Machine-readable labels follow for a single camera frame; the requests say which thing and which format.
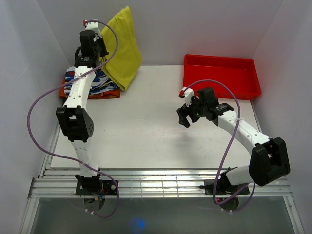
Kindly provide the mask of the yellow-green trousers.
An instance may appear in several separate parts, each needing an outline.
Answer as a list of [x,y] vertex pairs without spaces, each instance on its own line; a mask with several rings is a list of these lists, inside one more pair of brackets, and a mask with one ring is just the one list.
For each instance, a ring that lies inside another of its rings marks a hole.
[[123,91],[127,90],[143,58],[135,37],[133,18],[129,6],[122,8],[101,31],[109,55],[101,58],[103,63],[110,56],[113,58],[102,67],[104,73]]

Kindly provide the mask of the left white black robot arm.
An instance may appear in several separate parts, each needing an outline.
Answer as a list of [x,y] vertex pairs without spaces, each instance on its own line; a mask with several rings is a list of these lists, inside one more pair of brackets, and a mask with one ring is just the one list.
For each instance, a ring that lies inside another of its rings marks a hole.
[[87,100],[96,71],[99,57],[107,55],[103,39],[93,30],[80,32],[81,47],[75,54],[74,81],[70,93],[62,107],[57,108],[56,116],[63,134],[71,142],[80,163],[80,174],[76,179],[82,188],[93,195],[103,190],[103,182],[97,172],[98,166],[87,154],[88,139],[93,135],[94,123],[87,113]]

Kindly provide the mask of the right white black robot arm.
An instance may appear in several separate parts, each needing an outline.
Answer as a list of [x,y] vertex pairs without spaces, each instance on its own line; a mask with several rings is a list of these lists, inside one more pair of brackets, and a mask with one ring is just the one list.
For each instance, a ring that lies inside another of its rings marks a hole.
[[212,87],[200,89],[197,95],[184,87],[179,96],[185,99],[177,110],[179,124],[188,128],[204,117],[231,134],[251,156],[249,165],[228,168],[206,189],[231,194],[245,184],[263,187],[290,173],[286,142],[280,137],[269,137],[240,119],[233,107],[219,103]]

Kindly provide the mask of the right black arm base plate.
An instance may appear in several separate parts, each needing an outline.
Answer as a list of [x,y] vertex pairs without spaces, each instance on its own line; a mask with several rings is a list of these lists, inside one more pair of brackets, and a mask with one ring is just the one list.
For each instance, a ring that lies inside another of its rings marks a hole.
[[[214,183],[215,183],[215,180],[207,179],[207,180],[204,180],[204,184],[200,185],[199,188],[205,190],[205,195],[212,195],[213,189],[214,189]],[[239,193],[239,195],[250,194],[249,188],[244,187],[243,184],[226,188],[225,185],[222,184],[222,182],[218,182],[217,187],[216,187],[216,194],[217,195],[233,195],[235,192],[237,192],[241,188],[243,188],[243,190]]]

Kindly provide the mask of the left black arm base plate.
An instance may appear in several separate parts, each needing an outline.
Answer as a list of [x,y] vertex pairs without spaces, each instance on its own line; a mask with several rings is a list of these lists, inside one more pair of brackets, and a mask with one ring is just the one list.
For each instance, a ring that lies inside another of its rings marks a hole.
[[100,196],[100,195],[117,195],[117,187],[111,180],[100,179],[98,183],[84,185],[77,182],[75,195],[78,196]]

